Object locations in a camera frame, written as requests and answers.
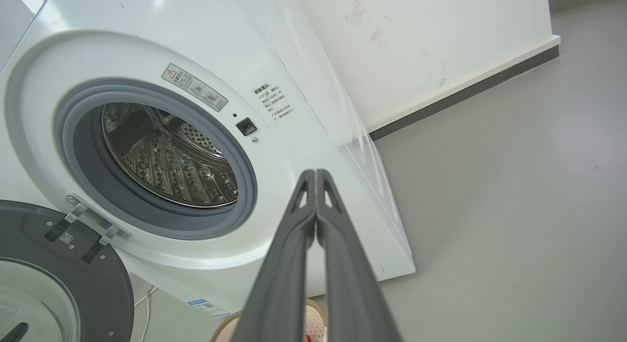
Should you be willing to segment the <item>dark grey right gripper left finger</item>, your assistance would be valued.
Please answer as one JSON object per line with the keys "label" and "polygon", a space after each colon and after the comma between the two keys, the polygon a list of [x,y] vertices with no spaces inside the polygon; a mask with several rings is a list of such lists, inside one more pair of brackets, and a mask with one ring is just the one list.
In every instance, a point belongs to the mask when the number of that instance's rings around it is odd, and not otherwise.
{"label": "dark grey right gripper left finger", "polygon": [[234,342],[302,342],[307,252],[315,236],[315,172],[302,172],[257,280],[245,304]]}

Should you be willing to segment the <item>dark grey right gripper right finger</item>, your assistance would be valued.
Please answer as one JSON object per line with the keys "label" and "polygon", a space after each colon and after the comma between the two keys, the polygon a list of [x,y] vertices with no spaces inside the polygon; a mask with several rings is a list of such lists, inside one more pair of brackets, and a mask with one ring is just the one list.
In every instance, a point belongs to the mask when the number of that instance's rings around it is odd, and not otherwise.
{"label": "dark grey right gripper right finger", "polygon": [[316,170],[317,239],[325,250],[330,342],[400,342],[402,337],[379,288],[331,173]]}

